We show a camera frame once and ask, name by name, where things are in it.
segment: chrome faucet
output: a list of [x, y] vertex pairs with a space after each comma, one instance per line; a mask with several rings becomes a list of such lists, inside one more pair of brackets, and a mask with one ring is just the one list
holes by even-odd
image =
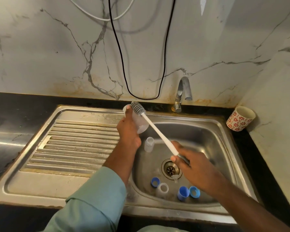
[[182, 94], [185, 93], [185, 100], [192, 100], [191, 88], [189, 79], [186, 76], [183, 76], [179, 81], [174, 106], [172, 111], [179, 113], [182, 111]]

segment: wall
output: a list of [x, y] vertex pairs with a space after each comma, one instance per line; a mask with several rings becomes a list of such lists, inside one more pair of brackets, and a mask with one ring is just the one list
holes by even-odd
[[290, 34], [240, 104], [258, 115], [250, 135], [290, 202]]
[[[107, 0], [77, 1], [108, 18]], [[113, 14], [130, 1], [117, 0]], [[115, 22], [128, 84], [139, 97], [157, 95], [171, 5], [135, 0]], [[177, 0], [154, 102], [172, 103], [186, 75], [193, 100], [184, 103], [235, 107], [289, 32], [290, 0]], [[110, 23], [69, 0], [0, 0], [0, 92], [134, 100]]]

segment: drain strainer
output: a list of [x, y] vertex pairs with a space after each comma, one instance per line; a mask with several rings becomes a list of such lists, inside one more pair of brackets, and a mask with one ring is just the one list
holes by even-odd
[[173, 175], [179, 175], [178, 178], [182, 176], [182, 171], [170, 159], [166, 159], [165, 161], [163, 161], [161, 165], [161, 170], [163, 175], [170, 180], [174, 180], [172, 178]]

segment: sleeve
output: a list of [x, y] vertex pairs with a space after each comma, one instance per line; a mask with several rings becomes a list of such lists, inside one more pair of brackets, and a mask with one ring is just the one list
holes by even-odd
[[126, 187], [110, 168], [101, 167], [50, 219], [49, 231], [116, 231]]

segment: person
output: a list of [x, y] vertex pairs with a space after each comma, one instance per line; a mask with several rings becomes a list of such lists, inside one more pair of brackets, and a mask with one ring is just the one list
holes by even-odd
[[[74, 194], [66, 206], [50, 219], [44, 232], [116, 231], [125, 203], [126, 186], [141, 139], [132, 120], [132, 109], [117, 125], [120, 140], [103, 166]], [[192, 185], [217, 199], [244, 231], [290, 231], [290, 228], [266, 211], [255, 200], [229, 182], [201, 152], [185, 149], [172, 142], [178, 152], [190, 160], [190, 166], [178, 156], [171, 160]], [[147, 226], [145, 231], [179, 231], [176, 228]]]

